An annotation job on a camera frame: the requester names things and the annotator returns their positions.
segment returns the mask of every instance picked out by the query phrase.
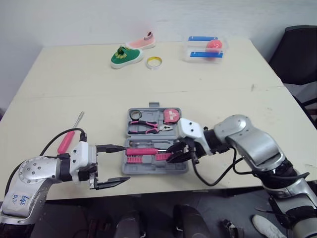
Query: clear plastic box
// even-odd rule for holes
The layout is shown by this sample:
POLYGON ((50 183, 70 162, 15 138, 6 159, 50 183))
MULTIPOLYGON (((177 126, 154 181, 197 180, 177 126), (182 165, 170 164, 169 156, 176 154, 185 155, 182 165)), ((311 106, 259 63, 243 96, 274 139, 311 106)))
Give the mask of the clear plastic box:
POLYGON ((220 63, 228 48, 227 41, 216 36, 189 36, 184 42, 184 60, 220 63))

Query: toolbox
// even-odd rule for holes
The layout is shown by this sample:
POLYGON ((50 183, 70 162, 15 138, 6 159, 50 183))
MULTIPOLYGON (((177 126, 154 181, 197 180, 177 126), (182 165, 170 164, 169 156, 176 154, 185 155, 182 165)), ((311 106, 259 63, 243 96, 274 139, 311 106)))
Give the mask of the toolbox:
POLYGON ((148 108, 131 108, 127 114, 127 139, 122 172, 132 174, 182 174, 188 164, 168 163, 165 150, 177 141, 179 108, 160 108, 150 102, 148 108))

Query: floor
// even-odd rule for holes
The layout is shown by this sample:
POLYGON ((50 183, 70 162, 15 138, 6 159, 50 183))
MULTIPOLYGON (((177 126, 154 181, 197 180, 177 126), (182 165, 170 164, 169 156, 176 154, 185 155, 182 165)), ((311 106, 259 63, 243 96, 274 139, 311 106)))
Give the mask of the floor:
MULTIPOLYGON (((242 227, 246 238, 263 238, 253 227, 251 217, 260 214, 285 233, 274 215, 256 211, 254 208, 270 210, 268 195, 259 190, 241 195, 227 197, 220 190, 187 191, 171 193, 153 193, 136 196, 116 196, 93 199, 65 200, 70 205, 47 203, 45 215, 35 225, 32 238, 75 238, 87 237, 87 224, 92 218, 112 218, 115 227, 119 218, 128 211, 142 211, 148 222, 147 237, 172 238, 172 210, 175 204, 188 204, 196 208, 206 221, 215 238, 227 238, 219 222, 231 220, 237 227, 242 227)), ((99 237, 112 237, 101 233, 99 237)))

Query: person's foot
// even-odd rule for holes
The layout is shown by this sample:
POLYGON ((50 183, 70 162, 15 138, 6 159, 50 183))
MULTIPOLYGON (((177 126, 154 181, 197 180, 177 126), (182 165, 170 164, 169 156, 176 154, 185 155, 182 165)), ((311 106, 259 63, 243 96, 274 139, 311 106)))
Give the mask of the person's foot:
POLYGON ((272 222, 260 215, 254 215, 252 217, 252 223, 258 232, 268 238, 286 238, 272 222))
POLYGON ((111 58, 111 67, 122 68, 128 64, 137 63, 143 59, 142 50, 133 50, 123 46, 111 58))
POLYGON ((155 39, 153 33, 150 31, 147 36, 133 42, 125 43, 131 49, 148 49, 155 46, 155 39))

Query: pink tape measure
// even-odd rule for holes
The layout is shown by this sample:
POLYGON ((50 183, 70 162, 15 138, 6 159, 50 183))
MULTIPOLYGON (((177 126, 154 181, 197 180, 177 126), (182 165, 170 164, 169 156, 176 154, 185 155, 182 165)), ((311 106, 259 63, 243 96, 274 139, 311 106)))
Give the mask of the pink tape measure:
POLYGON ((164 112, 164 123, 176 123, 180 119, 178 110, 176 109, 165 109, 164 112))

